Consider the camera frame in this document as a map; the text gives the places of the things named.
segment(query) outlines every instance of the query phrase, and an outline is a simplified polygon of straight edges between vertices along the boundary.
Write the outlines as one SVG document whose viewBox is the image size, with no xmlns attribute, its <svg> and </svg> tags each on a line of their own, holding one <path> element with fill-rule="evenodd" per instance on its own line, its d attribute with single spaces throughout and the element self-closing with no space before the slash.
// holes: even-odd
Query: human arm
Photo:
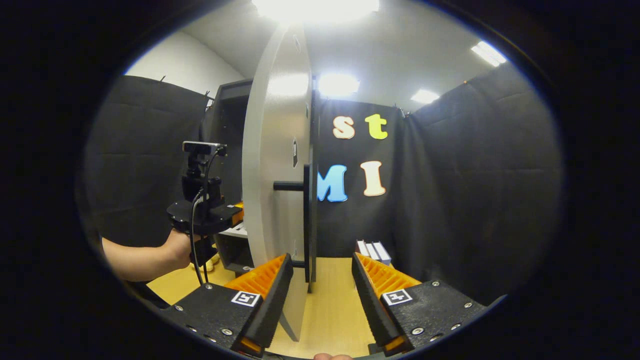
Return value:
<svg viewBox="0 0 640 360">
<path fill-rule="evenodd" d="M 160 247 L 127 247 L 102 238 L 102 248 L 114 272 L 128 281 L 150 281 L 189 265 L 189 235 L 171 229 Z"/>
<path fill-rule="evenodd" d="M 353 358 L 349 355 L 336 355 L 331 356 L 327 353 L 320 353 L 314 356 L 314 360 L 353 360 Z"/>
</svg>

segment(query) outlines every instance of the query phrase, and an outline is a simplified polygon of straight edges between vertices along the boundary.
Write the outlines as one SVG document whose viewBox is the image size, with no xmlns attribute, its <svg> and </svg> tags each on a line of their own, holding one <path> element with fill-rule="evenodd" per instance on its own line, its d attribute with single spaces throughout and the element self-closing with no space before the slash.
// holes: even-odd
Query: ceiling light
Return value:
<svg viewBox="0 0 640 360">
<path fill-rule="evenodd" d="M 433 101 L 437 100 L 440 96 L 434 92 L 430 92 L 428 90 L 420 89 L 415 95 L 411 98 L 413 101 L 422 102 L 423 104 L 431 104 Z"/>
<path fill-rule="evenodd" d="M 379 0 L 252 0 L 260 16 L 284 23 L 344 22 L 377 12 Z"/>
<path fill-rule="evenodd" d="M 491 45 L 484 41 L 480 41 L 476 46 L 472 47 L 474 53 L 480 55 L 482 59 L 490 63 L 494 67 L 497 67 L 501 63 L 506 63 L 507 59 L 504 58 L 498 50 L 494 49 Z"/>
<path fill-rule="evenodd" d="M 325 96 L 345 96 L 358 92 L 360 82 L 350 75 L 327 74 L 318 80 L 318 90 Z"/>
</svg>

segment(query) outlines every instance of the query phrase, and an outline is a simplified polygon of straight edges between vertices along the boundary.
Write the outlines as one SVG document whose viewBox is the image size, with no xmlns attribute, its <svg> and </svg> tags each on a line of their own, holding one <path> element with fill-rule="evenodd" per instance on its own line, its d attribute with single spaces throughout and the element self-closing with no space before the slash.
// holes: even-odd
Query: human hand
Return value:
<svg viewBox="0 0 640 360">
<path fill-rule="evenodd" d="M 314 356 L 314 360 L 353 360 L 353 358 L 348 355 L 331 356 L 329 354 L 322 352 L 320 354 L 316 354 Z"/>
<path fill-rule="evenodd" d="M 200 240 L 199 235 L 193 235 L 193 240 Z M 181 233 L 176 229 L 171 229 L 166 242 L 160 247 L 166 262 L 173 270 L 186 268 L 191 259 L 191 241 L 189 235 Z"/>
</svg>

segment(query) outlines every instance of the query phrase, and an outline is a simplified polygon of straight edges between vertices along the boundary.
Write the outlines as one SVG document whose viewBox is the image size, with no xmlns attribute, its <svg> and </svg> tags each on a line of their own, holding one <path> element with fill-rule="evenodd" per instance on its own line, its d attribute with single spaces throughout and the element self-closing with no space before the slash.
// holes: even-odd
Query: black handle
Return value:
<svg viewBox="0 0 640 360">
<path fill-rule="evenodd" d="M 303 192 L 303 233 L 304 233 L 304 246 L 305 246 L 305 281 L 311 280 L 311 262 L 310 257 L 310 241 L 311 241 L 311 166 L 305 165 L 304 176 L 302 182 L 300 181 L 274 181 L 273 189 L 286 192 Z M 294 267 L 302 267 L 301 261 L 293 261 Z"/>
<path fill-rule="evenodd" d="M 304 183 L 300 181 L 274 181 L 273 189 L 285 192 L 301 192 L 304 191 Z"/>
</svg>

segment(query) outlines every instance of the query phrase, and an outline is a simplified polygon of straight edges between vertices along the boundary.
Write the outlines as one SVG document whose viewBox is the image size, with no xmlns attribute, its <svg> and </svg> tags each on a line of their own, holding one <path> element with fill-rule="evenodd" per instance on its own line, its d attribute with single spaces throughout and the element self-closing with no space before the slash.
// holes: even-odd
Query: white wall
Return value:
<svg viewBox="0 0 640 360">
<path fill-rule="evenodd" d="M 178 31 L 156 44 L 126 75 L 171 83 L 215 97 L 221 84 L 244 79 L 238 71 L 192 36 Z"/>
</svg>

